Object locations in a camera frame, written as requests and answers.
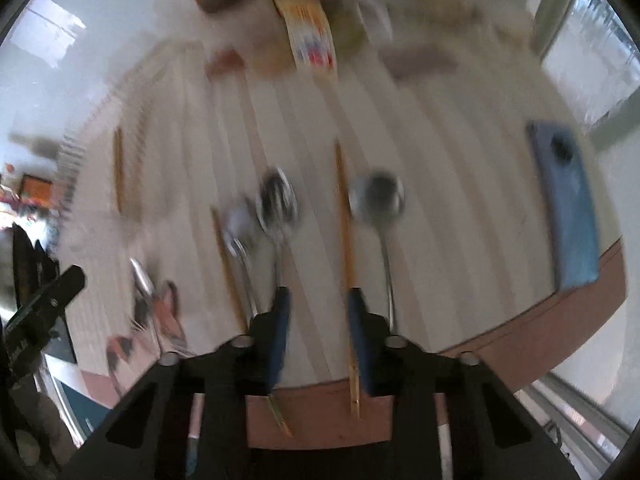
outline brown panel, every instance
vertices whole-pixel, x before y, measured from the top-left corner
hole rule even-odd
[[[530,384],[587,341],[626,298],[625,263],[618,240],[600,257],[600,277],[588,286],[555,294],[507,323],[443,352],[476,352],[513,391]],[[250,446],[323,449],[388,440],[390,397],[362,397],[362,418],[350,415],[349,381],[278,390],[282,412],[294,433],[283,436],[261,397],[247,399]],[[446,420],[438,403],[438,420]]]

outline chopstick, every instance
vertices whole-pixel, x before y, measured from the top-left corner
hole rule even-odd
[[[218,254],[222,261],[222,272],[225,277],[226,291],[229,294],[231,303],[234,307],[234,313],[236,319],[240,324],[243,332],[248,332],[249,326],[244,316],[244,309],[242,308],[242,300],[240,299],[240,293],[238,292],[238,286],[236,285],[236,279],[234,277],[233,270],[231,268],[231,262],[229,261],[228,253],[226,252],[225,241],[222,236],[222,223],[220,222],[220,215],[215,208],[211,208],[211,219],[213,220],[213,229],[216,232],[216,245],[218,246]],[[287,425],[287,421],[282,416],[282,410],[276,398],[271,394],[267,397],[267,404],[271,410],[271,414],[276,421],[276,424],[280,428],[280,431],[289,438],[293,437],[293,433]]]
[[[353,265],[353,248],[351,243],[351,209],[349,207],[349,185],[347,183],[346,170],[342,147],[338,139],[335,140],[335,169],[338,176],[338,205],[340,210],[340,242],[342,245],[342,287],[344,307],[347,309],[347,297],[355,284],[355,271]],[[351,334],[349,336],[349,390],[351,394],[351,415],[360,418],[360,379],[358,375],[358,362]]]
[[[122,214],[124,201],[124,168],[122,153],[122,129],[118,126],[113,133],[113,180],[116,189],[116,207]]]

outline wooden stick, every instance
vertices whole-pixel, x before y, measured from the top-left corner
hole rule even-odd
[[[340,243],[342,245],[342,296],[344,307],[347,309],[347,296],[355,285],[355,270],[353,265],[353,245],[351,243],[351,209],[349,207],[349,185],[344,168],[342,147],[338,139],[335,140],[335,169],[338,176],[338,205],[340,210]],[[360,378],[358,362],[349,336],[349,387],[351,393],[351,415],[360,418]]]
[[[124,202],[124,155],[122,149],[122,129],[118,126],[113,133],[113,180],[116,189],[116,207],[122,214]]]
[[[236,279],[231,268],[231,262],[229,261],[229,256],[226,252],[225,241],[222,235],[222,223],[220,222],[220,215],[214,208],[211,208],[211,218],[213,220],[213,229],[216,232],[216,245],[218,246],[218,254],[220,255],[220,260],[222,261],[222,272],[225,276],[226,291],[229,294],[229,298],[231,298],[231,303],[233,304],[234,313],[236,314],[238,323],[240,324],[242,331],[246,333],[248,332],[249,327],[244,315],[244,309],[242,308],[242,300],[240,299],[240,294],[238,293],[238,286],[236,285]],[[269,409],[271,410],[273,418],[280,428],[280,431],[291,438],[293,436],[293,433],[289,429],[287,421],[282,416],[282,410],[280,409],[278,401],[273,396],[273,394],[271,394],[267,398],[267,404],[269,406]]]

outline metal spoon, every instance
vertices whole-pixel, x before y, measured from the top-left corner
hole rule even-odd
[[[164,349],[162,348],[158,327],[156,326],[156,318],[154,316],[154,300],[157,297],[156,286],[154,285],[154,282],[151,281],[151,278],[139,261],[135,258],[130,258],[129,261],[131,262],[131,269],[133,270],[133,282],[136,286],[136,290],[140,293],[143,300],[145,300],[148,316],[151,319],[153,337],[156,340],[158,351],[160,352],[160,355],[162,355],[164,353]]]
[[[250,317],[258,315],[258,302],[249,273],[249,255],[260,235],[260,224],[255,217],[254,203],[247,197],[240,198],[225,215],[223,238],[226,250],[240,263],[242,286],[249,304]]]
[[[277,289],[282,282],[282,250],[298,221],[298,199],[284,172],[273,168],[262,179],[255,202],[260,225],[275,249],[273,283]]]
[[[389,330],[396,332],[396,302],[391,279],[386,231],[404,211],[404,187],[398,177],[386,171],[375,171],[356,179],[349,189],[351,214],[372,226],[380,239],[385,266],[386,297],[389,309]]]

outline metal bolt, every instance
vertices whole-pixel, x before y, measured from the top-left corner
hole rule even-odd
[[[242,334],[233,339],[231,346],[235,348],[249,348],[254,345],[254,338],[250,335]]]
[[[162,366],[173,366],[180,360],[180,356],[175,352],[165,352],[160,356],[158,362]]]
[[[385,339],[385,345],[388,348],[404,348],[406,346],[406,339],[399,335],[390,335]]]
[[[476,366],[480,364],[480,359],[473,352],[462,352],[460,361],[467,366]]]

